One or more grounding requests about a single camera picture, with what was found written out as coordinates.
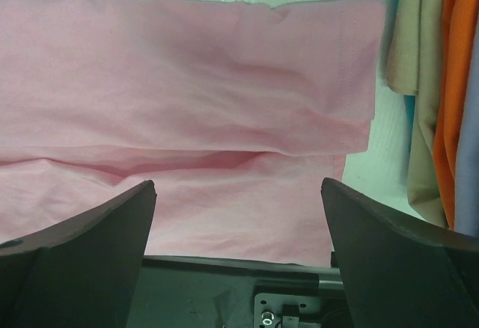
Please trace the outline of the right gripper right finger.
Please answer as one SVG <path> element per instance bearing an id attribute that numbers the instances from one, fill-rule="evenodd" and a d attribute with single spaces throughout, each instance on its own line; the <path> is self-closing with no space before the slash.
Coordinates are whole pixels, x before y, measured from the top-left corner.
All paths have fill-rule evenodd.
<path id="1" fill-rule="evenodd" d="M 478 240 L 326 178 L 321 187 L 355 327 L 477 327 Z"/>

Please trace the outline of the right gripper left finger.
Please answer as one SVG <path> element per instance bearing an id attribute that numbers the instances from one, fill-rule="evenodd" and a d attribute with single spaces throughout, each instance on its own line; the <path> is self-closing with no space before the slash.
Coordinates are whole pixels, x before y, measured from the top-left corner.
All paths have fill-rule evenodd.
<path id="1" fill-rule="evenodd" d="M 2 327 L 125 327 L 156 191 L 147 180 L 1 244 Z"/>

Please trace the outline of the pink t shirt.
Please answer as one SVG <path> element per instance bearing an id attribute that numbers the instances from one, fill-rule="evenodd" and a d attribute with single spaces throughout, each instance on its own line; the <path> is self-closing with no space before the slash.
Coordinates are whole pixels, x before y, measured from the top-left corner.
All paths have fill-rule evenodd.
<path id="1" fill-rule="evenodd" d="M 1 239 L 145 180 L 146 252 L 322 267 L 366 151 L 380 0 L 1 0 Z"/>

